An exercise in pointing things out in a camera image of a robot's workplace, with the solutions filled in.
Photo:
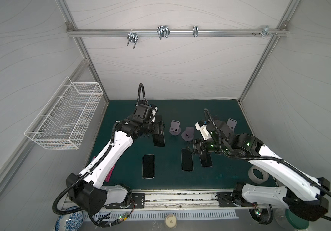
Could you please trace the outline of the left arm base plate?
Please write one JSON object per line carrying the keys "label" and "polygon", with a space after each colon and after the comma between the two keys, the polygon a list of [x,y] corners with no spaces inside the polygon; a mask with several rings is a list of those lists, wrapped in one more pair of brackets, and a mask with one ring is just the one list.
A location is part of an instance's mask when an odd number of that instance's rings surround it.
{"label": "left arm base plate", "polygon": [[144,193],[128,193],[124,201],[121,203],[112,203],[105,205],[106,209],[130,209],[144,208],[145,194]]}

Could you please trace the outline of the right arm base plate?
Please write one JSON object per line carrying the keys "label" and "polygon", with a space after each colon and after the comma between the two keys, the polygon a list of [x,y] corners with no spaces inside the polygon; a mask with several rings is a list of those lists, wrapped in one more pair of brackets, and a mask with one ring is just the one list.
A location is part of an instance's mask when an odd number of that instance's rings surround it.
{"label": "right arm base plate", "polygon": [[219,207],[254,207],[256,204],[245,200],[241,194],[234,192],[217,192],[215,199]]}

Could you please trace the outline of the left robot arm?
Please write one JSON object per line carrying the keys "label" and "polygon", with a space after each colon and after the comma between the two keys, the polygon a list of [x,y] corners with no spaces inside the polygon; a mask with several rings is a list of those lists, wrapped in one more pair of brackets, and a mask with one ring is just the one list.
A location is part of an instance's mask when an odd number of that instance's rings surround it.
{"label": "left robot arm", "polygon": [[78,175],[66,179],[70,200],[90,215],[97,214],[104,206],[128,206],[132,191],[124,185],[105,186],[105,179],[124,152],[141,135],[153,135],[154,145],[163,147],[164,124],[155,105],[145,101],[137,103],[133,114],[115,123],[111,139],[98,156]]}

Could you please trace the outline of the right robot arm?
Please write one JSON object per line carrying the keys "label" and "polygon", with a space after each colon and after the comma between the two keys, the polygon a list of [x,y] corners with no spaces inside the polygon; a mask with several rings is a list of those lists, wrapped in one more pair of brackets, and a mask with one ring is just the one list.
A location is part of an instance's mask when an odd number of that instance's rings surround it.
{"label": "right robot arm", "polygon": [[197,145],[199,153],[221,154],[225,151],[233,158],[247,158],[250,164],[283,184],[281,187],[266,187],[239,182],[230,195],[224,196],[227,201],[236,206],[274,205],[308,221],[317,221],[328,213],[329,201],[324,193],[301,177],[302,171],[295,172],[285,166],[282,159],[257,137],[249,133],[236,135],[226,122],[220,120],[214,123],[201,120],[195,128],[202,135]]}

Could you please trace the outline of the purple edged black phone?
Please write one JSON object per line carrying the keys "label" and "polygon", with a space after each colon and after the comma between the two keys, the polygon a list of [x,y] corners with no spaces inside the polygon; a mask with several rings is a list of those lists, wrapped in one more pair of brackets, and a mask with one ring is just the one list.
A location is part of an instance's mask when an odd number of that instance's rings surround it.
{"label": "purple edged black phone", "polygon": [[202,167],[212,167],[213,166],[211,155],[209,153],[207,153],[205,155],[200,155],[199,158],[200,158]]}

